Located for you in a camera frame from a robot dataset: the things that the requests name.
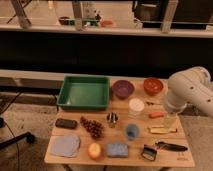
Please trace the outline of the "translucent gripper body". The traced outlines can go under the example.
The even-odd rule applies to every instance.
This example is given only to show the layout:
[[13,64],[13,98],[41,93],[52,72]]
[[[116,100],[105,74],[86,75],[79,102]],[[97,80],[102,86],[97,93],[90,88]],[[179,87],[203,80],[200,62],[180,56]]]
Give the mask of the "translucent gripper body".
[[164,116],[163,125],[165,128],[171,128],[176,122],[177,115],[183,111],[183,108],[165,103],[164,109],[166,111],[166,114]]

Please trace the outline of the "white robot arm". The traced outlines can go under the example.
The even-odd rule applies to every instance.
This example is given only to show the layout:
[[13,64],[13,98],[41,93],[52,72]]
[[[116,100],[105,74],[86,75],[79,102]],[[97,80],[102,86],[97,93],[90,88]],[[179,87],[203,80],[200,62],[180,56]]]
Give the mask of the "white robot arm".
[[213,117],[213,91],[209,88],[211,75],[204,67],[192,67],[172,74],[162,105],[166,111],[163,126],[171,128],[177,115],[191,103],[207,116]]

